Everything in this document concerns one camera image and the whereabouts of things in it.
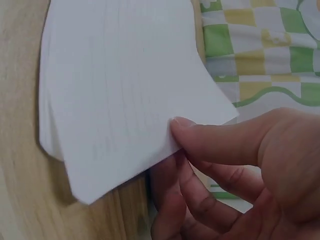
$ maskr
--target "wooden table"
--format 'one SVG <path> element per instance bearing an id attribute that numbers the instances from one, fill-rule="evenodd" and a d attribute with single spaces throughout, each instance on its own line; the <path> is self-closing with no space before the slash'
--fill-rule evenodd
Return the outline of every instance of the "wooden table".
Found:
<path id="1" fill-rule="evenodd" d="M 199 0 L 197 43 L 204 60 Z M 38 80 L 48 0 L 0 0 L 0 240 L 134 240 L 149 230 L 144 176 L 85 206 L 38 143 Z"/>

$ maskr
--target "fabric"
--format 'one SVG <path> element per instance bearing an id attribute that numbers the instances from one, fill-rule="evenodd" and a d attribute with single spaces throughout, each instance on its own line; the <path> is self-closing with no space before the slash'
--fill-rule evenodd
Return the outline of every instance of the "fabric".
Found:
<path id="1" fill-rule="evenodd" d="M 320 0 L 201 0 L 201 11 L 206 68 L 238 108 L 232 123 L 278 107 L 320 114 Z"/>

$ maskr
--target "checkered fabric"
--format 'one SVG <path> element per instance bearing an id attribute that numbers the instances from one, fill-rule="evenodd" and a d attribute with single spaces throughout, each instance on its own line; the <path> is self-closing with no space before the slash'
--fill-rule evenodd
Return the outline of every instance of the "checkered fabric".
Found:
<path id="1" fill-rule="evenodd" d="M 206 68 L 240 115 L 272 92 L 320 107 L 320 0 L 201 0 L 201 11 Z"/>

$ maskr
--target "fingernail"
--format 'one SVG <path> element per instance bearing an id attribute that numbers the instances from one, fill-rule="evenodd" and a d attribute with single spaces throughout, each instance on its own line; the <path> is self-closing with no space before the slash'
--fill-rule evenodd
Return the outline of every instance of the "fingernail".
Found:
<path id="1" fill-rule="evenodd" d="M 177 123 L 179 127 L 182 127 L 182 128 L 189 128 L 196 125 L 194 121 L 191 121 L 181 116 L 176 116 L 171 121 Z"/>

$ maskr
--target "paper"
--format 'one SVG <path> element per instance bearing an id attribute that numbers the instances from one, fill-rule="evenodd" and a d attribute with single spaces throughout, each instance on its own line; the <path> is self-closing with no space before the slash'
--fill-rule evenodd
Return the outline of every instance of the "paper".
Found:
<path id="1" fill-rule="evenodd" d="M 52 1 L 39 93 L 41 145 L 86 204 L 179 149 L 170 118 L 237 116 L 199 58 L 185 0 Z"/>

